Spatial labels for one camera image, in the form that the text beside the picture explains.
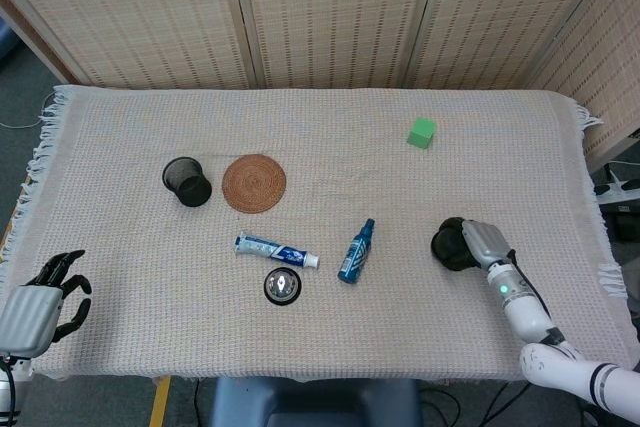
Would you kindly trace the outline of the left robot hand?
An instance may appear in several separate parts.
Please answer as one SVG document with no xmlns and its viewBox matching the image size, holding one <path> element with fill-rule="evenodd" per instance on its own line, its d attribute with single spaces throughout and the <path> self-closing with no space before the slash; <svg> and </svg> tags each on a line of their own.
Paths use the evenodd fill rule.
<svg viewBox="0 0 640 427">
<path fill-rule="evenodd" d="M 72 264 L 84 254 L 83 249 L 56 254 L 35 277 L 13 289 L 0 313 L 0 356 L 39 357 L 84 324 L 91 308 L 92 287 L 84 275 L 68 275 Z M 76 289 L 81 289 L 85 298 L 72 319 L 61 324 L 64 302 Z"/>
</svg>

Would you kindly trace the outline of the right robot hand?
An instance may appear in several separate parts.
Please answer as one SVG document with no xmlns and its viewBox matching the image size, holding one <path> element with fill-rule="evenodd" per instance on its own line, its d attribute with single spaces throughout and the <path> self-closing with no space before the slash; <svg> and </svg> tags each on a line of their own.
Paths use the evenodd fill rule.
<svg viewBox="0 0 640 427">
<path fill-rule="evenodd" d="M 474 220 L 462 222 L 462 235 L 471 256 L 488 271 L 494 264 L 510 262 L 511 247 L 494 225 Z"/>
</svg>

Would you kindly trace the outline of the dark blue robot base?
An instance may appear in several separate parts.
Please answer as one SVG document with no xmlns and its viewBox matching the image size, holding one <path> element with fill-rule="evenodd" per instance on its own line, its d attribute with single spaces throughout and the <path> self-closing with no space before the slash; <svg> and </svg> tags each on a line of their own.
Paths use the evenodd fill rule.
<svg viewBox="0 0 640 427">
<path fill-rule="evenodd" d="M 412 379 L 218 380 L 207 427 L 423 427 Z"/>
</svg>

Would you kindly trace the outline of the green cube block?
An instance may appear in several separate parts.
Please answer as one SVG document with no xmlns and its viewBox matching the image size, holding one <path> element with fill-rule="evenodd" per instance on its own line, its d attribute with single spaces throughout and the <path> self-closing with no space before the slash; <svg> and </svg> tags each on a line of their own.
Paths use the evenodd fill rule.
<svg viewBox="0 0 640 427">
<path fill-rule="evenodd" d="M 417 117 L 409 131 L 407 143 L 420 149 L 427 149 L 436 132 L 436 123 L 430 119 Z"/>
</svg>

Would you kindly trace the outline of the blue spray bottle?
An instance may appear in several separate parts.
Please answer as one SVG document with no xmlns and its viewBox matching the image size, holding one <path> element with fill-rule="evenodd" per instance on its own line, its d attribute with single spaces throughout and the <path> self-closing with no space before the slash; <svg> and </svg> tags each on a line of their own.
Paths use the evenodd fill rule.
<svg viewBox="0 0 640 427">
<path fill-rule="evenodd" d="M 374 226 L 375 220 L 367 219 L 351 241 L 337 274 L 339 280 L 348 284 L 358 281 L 371 249 Z"/>
</svg>

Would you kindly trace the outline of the white power strip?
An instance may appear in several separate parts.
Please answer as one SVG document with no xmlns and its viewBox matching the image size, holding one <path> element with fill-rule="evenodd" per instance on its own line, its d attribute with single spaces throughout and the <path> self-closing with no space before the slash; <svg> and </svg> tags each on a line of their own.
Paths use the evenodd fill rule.
<svg viewBox="0 0 640 427">
<path fill-rule="evenodd" d="M 611 205 L 640 200 L 640 179 L 609 183 L 594 187 L 599 205 Z"/>
</svg>

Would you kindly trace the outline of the beige waffle weave tablecloth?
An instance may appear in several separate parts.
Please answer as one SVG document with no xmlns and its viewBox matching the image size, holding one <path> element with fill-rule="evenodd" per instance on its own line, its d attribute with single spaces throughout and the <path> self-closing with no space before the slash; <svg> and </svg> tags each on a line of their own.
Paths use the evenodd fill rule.
<svg viewBox="0 0 640 427">
<path fill-rule="evenodd" d="M 417 117 L 436 123 L 409 145 Z M 76 375 L 517 379 L 521 344 L 475 269 L 430 241 L 450 217 L 497 226 L 565 337 L 633 367 L 630 321 L 583 156 L 586 112 L 544 90 L 112 90 L 60 86 L 0 263 L 0 308 L 53 255 L 83 249 L 92 306 L 34 369 Z M 226 202 L 229 165 L 271 157 L 287 186 L 270 210 Z M 192 157 L 199 207 L 162 182 Z M 355 284 L 337 274 L 367 219 Z M 237 254 L 244 232 L 308 251 L 318 268 Z M 290 305 L 263 292 L 290 268 Z"/>
</svg>

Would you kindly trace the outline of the black mesh pen holder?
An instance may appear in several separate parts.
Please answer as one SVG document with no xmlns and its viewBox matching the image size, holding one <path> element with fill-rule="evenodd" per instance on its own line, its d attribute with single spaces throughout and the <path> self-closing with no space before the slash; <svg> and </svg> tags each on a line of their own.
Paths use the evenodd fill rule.
<svg viewBox="0 0 640 427">
<path fill-rule="evenodd" d="M 211 183 L 205 177 L 201 164 L 192 157 L 177 157 L 169 161 L 163 169 L 162 182 L 187 207 L 199 207 L 211 197 Z"/>
</svg>

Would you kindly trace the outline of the blue white toothpaste tube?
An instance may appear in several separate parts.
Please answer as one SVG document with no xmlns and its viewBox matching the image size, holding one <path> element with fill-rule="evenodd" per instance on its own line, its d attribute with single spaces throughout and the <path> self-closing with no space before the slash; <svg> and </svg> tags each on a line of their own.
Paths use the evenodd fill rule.
<svg viewBox="0 0 640 427">
<path fill-rule="evenodd" d="M 237 254 L 251 254 L 301 268 L 318 268 L 319 257 L 291 246 L 241 232 L 235 239 Z"/>
</svg>

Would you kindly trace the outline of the round woven rattan coaster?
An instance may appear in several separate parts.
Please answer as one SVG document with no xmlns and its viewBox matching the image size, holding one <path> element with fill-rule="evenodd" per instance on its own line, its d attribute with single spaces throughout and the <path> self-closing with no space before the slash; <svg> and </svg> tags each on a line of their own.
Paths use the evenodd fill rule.
<svg viewBox="0 0 640 427">
<path fill-rule="evenodd" d="M 221 183 L 228 205 L 246 214 L 270 210 L 281 200 L 286 186 L 281 165 L 263 154 L 245 155 L 232 162 Z"/>
</svg>

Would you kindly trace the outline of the woven bamboo folding screen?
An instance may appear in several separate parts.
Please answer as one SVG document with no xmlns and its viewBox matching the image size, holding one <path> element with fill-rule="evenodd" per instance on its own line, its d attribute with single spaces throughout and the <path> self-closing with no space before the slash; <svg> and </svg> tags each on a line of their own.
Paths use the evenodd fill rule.
<svg viewBox="0 0 640 427">
<path fill-rule="evenodd" d="M 550 90 L 640 144 L 640 0 L 0 0 L 66 82 L 125 89 Z"/>
</svg>

